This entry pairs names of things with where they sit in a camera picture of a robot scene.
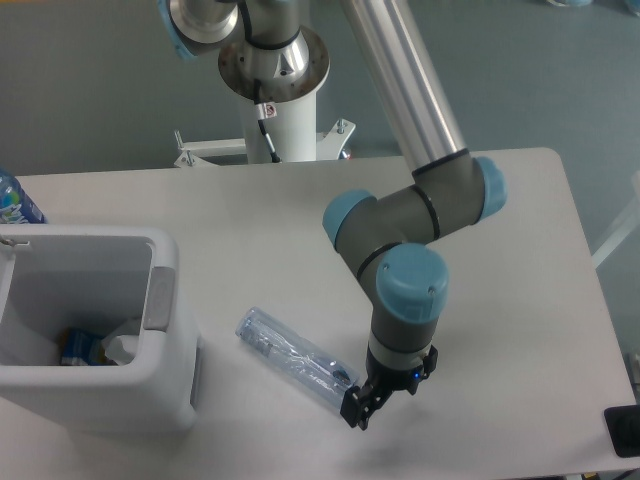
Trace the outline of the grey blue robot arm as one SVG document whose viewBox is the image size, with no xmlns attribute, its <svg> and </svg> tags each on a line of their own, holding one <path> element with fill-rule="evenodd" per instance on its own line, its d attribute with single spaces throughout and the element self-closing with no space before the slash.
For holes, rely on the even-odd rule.
<svg viewBox="0 0 640 480">
<path fill-rule="evenodd" d="M 180 58 L 218 52 L 250 163 L 318 159 L 316 94 L 330 61 L 298 2 L 161 1 L 158 10 Z M 383 198 L 343 193 L 322 220 L 373 307 L 366 381 L 339 403 L 347 424 L 363 429 L 393 393 L 415 393 L 436 368 L 449 274 L 429 244 L 497 213 L 507 187 L 492 160 L 468 151 L 408 5 L 345 1 L 342 10 L 413 178 Z"/>
</svg>

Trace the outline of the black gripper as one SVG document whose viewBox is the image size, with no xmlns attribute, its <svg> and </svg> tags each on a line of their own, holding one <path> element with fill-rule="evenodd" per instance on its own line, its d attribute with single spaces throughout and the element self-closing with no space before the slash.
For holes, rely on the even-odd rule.
<svg viewBox="0 0 640 480">
<path fill-rule="evenodd" d="M 374 395 L 365 399 L 359 386 L 349 388 L 342 400 L 340 415 L 349 426 L 358 426 L 366 431 L 369 420 L 389 400 L 393 392 L 407 391 L 414 395 L 423 380 L 430 378 L 438 361 L 438 350 L 428 345 L 418 352 L 417 358 L 400 367 L 390 367 L 376 357 L 371 348 L 367 350 L 365 386 L 370 387 Z"/>
</svg>

